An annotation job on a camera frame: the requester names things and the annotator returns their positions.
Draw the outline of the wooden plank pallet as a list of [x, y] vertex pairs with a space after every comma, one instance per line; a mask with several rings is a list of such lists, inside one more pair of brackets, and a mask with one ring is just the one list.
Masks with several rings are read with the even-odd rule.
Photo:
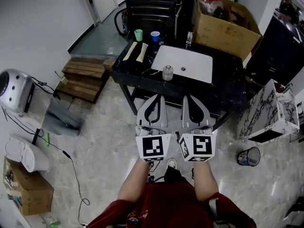
[[71, 58], [61, 70], [68, 83], [65, 85], [60, 81], [55, 92], [96, 103], [110, 77], [103, 62], [94, 58]]

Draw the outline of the beige tube packet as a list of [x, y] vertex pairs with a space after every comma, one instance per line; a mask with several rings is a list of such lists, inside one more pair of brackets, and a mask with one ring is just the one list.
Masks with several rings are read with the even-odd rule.
[[142, 43], [142, 48], [139, 56], [137, 57], [136, 61], [137, 62], [143, 62], [143, 58], [145, 56], [146, 50], [147, 50], [148, 45], [146, 43]]
[[129, 59], [131, 53], [133, 52], [133, 50], [135, 49], [136, 45], [138, 44], [138, 42], [133, 42], [132, 45], [130, 46], [127, 54], [125, 55], [125, 57], [123, 58], [123, 61], [126, 61]]

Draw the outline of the silver round-faced appliance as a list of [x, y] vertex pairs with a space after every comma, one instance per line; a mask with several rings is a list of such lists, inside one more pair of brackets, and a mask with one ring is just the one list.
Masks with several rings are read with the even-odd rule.
[[14, 113], [26, 113], [35, 90], [30, 75], [17, 69], [0, 72], [0, 105]]

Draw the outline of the black louvred cabinet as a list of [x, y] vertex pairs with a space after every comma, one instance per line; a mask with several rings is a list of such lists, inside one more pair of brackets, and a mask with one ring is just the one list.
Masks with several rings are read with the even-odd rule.
[[167, 40], [175, 38], [180, 3], [181, 0], [126, 0], [129, 29], [141, 29], [145, 40], [151, 38], [153, 31]]

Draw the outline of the person's red shirt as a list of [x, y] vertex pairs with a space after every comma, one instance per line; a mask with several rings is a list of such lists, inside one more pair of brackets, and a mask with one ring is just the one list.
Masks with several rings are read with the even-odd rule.
[[252, 218], [229, 198], [216, 193], [198, 201], [187, 182], [158, 182], [146, 185], [137, 202], [113, 201], [87, 228], [213, 228], [224, 221], [235, 228], [256, 228]]

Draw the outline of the white marble pattern cabinet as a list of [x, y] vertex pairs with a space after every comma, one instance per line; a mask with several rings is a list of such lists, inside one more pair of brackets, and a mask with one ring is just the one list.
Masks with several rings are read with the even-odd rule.
[[262, 145], [299, 130], [293, 85], [283, 86], [271, 79], [239, 116], [237, 140]]

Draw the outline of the person's right forearm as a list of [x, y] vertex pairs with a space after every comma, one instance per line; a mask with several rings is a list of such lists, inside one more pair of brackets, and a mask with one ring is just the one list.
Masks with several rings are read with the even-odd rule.
[[194, 189], [199, 201], [205, 201], [219, 192], [218, 184], [208, 162], [194, 163]]

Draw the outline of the grey pedestal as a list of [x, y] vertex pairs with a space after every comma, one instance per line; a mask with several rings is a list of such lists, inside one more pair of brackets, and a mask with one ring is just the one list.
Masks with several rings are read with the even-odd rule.
[[52, 97], [42, 128], [56, 134], [76, 137], [80, 134], [84, 120], [70, 112], [59, 100]]

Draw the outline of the white sink basin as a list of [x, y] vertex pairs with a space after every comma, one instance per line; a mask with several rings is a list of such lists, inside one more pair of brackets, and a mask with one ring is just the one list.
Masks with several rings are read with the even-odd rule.
[[176, 75], [212, 83], [213, 58], [190, 50], [162, 45], [160, 46], [151, 69], [161, 71], [171, 66]]

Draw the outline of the white door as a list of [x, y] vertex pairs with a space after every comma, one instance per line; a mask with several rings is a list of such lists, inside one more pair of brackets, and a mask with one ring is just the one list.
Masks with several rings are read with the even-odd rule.
[[96, 27], [117, 8], [117, 0], [85, 0], [85, 5]]

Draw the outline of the large open cardboard box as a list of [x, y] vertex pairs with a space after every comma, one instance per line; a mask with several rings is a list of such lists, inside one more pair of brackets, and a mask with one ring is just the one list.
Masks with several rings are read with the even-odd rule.
[[201, 13], [197, 5], [194, 42], [237, 56], [244, 61], [253, 54], [262, 34], [250, 11], [242, 4], [221, 0], [223, 19]]

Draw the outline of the small glass jar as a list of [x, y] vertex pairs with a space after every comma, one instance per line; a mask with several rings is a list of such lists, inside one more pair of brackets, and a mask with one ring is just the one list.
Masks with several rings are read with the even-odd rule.
[[170, 65], [166, 65], [162, 69], [162, 78], [165, 81], [171, 81], [173, 78], [173, 68]]

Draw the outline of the large black counter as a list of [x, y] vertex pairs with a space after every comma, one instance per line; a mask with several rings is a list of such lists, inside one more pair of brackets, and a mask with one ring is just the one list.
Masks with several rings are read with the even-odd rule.
[[273, 79], [288, 84], [303, 68], [304, 38], [290, 23], [273, 16], [245, 73], [260, 85]]

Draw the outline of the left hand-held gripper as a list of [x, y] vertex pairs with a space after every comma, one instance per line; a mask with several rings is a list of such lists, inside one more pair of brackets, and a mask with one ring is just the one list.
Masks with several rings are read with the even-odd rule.
[[145, 162], [161, 161], [167, 156], [171, 128], [164, 96], [154, 95], [144, 102], [137, 113], [136, 143], [139, 156]]

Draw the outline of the person's left forearm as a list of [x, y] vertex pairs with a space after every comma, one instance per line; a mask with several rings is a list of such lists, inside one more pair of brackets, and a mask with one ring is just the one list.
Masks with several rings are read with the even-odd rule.
[[135, 165], [122, 184], [118, 192], [117, 199], [128, 202], [136, 202], [143, 194], [148, 179], [149, 170], [149, 162], [145, 162], [140, 158], [137, 159]]

